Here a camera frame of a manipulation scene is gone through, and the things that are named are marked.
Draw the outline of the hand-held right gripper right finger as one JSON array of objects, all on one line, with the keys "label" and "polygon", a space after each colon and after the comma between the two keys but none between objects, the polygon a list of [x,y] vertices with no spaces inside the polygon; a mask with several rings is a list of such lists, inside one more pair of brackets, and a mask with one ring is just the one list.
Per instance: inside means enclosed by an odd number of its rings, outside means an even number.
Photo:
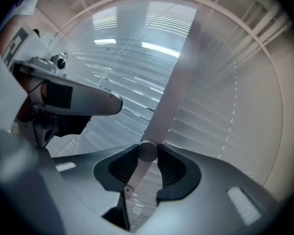
[{"label": "hand-held right gripper right finger", "polygon": [[180,148],[158,146],[163,188],[146,235],[259,235],[278,202],[233,165]]}]

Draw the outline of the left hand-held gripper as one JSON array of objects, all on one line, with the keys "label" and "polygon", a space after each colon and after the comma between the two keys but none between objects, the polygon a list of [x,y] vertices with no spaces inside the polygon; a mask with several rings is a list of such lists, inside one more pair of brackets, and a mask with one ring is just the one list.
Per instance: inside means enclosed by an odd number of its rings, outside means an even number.
[{"label": "left hand-held gripper", "polygon": [[54,136],[80,135],[91,116],[116,115],[123,107],[117,94],[83,84],[73,86],[66,79],[68,54],[51,53],[29,27],[19,28],[1,57],[13,78],[24,73],[47,80],[45,105],[34,105],[28,121],[15,118],[20,134],[34,146],[45,147]]}]

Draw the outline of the person's light shirt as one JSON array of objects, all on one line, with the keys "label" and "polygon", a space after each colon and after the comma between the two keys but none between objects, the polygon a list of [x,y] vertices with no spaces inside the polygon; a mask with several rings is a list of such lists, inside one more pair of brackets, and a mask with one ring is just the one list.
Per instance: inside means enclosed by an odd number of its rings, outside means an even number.
[{"label": "person's light shirt", "polygon": [[10,9],[7,16],[30,16],[34,13],[38,0],[18,0]]}]

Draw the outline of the white ceiling pipe bundle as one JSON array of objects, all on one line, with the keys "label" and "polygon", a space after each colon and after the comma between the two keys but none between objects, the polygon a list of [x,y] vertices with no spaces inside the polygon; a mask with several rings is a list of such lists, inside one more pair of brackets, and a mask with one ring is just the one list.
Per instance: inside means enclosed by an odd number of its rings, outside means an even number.
[{"label": "white ceiling pipe bundle", "polygon": [[273,36],[290,19],[288,13],[277,0],[255,2],[242,19],[252,28],[253,34],[263,43]]}]

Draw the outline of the person's left forearm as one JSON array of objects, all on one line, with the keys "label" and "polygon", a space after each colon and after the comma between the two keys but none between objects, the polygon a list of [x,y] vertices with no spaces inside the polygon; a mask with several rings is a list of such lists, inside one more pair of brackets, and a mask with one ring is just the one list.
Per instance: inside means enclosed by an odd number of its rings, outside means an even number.
[{"label": "person's left forearm", "polygon": [[19,18],[14,16],[12,17],[0,31],[0,56],[3,55],[6,50],[8,44],[14,37],[14,35],[19,30]]}]

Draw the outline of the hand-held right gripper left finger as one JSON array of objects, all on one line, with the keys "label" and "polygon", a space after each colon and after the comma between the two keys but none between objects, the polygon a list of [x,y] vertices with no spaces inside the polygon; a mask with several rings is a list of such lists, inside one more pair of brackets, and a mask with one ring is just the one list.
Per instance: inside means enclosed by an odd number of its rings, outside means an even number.
[{"label": "hand-held right gripper left finger", "polygon": [[125,187],[138,165],[138,145],[53,158],[55,165],[73,163],[60,174],[90,210],[112,224],[130,230]]}]

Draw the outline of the partition frame post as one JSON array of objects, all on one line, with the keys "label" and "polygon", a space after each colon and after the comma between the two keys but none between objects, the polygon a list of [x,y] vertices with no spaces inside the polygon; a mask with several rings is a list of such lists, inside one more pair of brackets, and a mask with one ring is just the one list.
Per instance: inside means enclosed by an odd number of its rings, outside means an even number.
[{"label": "partition frame post", "polygon": [[[174,117],[182,103],[199,59],[202,33],[201,11],[202,6],[199,5],[181,53],[141,141],[154,141],[158,147],[164,143],[166,135],[173,124]],[[138,166],[127,185],[130,185],[135,190],[151,164],[152,162],[143,162],[138,158]]]}]

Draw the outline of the person's left hand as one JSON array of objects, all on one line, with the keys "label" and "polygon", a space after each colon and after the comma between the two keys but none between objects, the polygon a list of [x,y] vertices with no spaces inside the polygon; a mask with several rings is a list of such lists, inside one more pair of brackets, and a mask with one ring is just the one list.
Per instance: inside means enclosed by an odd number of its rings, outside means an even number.
[{"label": "person's left hand", "polygon": [[25,122],[31,119],[34,105],[45,105],[47,99],[47,80],[24,73],[17,74],[15,78],[27,93],[27,97],[17,114],[17,119]]}]

